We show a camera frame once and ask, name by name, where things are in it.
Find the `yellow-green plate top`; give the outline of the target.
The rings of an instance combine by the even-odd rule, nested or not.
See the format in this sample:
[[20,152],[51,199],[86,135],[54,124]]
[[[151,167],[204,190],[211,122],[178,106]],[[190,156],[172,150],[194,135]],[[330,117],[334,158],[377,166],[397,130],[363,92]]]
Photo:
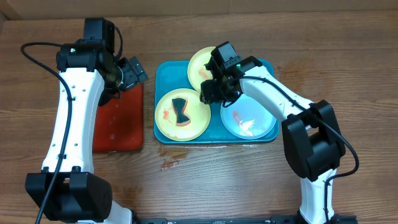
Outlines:
[[201,92],[201,84],[206,80],[212,80],[212,73],[206,69],[205,65],[211,58],[211,51],[215,47],[206,47],[199,50],[190,59],[187,69],[188,80],[191,86],[197,91]]

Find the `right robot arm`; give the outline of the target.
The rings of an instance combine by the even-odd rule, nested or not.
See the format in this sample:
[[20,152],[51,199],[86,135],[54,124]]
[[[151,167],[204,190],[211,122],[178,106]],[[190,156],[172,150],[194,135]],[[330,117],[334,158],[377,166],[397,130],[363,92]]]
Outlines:
[[314,103],[281,84],[256,57],[242,58],[225,42],[210,53],[200,100],[228,107],[248,96],[281,123],[285,158],[301,180],[303,223],[339,223],[332,207],[333,177],[346,150],[333,107]]

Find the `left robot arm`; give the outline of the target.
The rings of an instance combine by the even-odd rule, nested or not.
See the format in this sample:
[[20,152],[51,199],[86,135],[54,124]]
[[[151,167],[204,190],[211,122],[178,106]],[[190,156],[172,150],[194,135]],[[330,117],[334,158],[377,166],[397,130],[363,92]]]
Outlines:
[[60,82],[57,116],[46,158],[27,174],[25,189],[39,207],[37,218],[64,223],[137,223],[136,213],[113,200],[111,185],[94,173],[97,109],[142,85],[147,74],[137,58],[114,46],[119,28],[85,19],[83,37],[61,44],[52,70]]

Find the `light blue plate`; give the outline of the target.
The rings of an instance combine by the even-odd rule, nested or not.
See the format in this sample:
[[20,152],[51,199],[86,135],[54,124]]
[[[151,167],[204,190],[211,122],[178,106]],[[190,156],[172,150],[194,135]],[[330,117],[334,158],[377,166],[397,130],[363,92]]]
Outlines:
[[241,95],[240,98],[220,109],[225,128],[235,136],[236,142],[272,141],[279,134],[279,123],[256,100]]

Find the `dark green orange sponge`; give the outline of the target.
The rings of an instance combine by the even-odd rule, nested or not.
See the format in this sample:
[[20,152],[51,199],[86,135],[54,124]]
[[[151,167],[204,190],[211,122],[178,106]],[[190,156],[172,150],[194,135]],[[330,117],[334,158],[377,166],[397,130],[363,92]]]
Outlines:
[[187,100],[183,98],[172,99],[172,106],[176,115],[177,126],[186,126],[191,123],[191,119],[185,114],[187,104]]

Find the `yellow-green plate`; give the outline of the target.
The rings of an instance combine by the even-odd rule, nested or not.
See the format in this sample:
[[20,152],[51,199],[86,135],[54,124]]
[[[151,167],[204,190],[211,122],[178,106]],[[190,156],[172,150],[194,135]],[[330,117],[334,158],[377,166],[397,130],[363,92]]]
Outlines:
[[205,65],[211,58],[211,51],[215,47],[206,47],[199,50],[190,59],[187,69],[188,80],[191,86],[197,91],[201,92],[201,84],[206,80],[212,80],[212,73],[206,69]]
[[[188,104],[185,114],[191,119],[186,126],[176,125],[176,115],[172,99],[183,98]],[[211,119],[211,109],[200,101],[200,94],[188,88],[172,90],[164,95],[155,108],[155,122],[160,132],[174,141],[190,141],[199,137],[207,129]]]

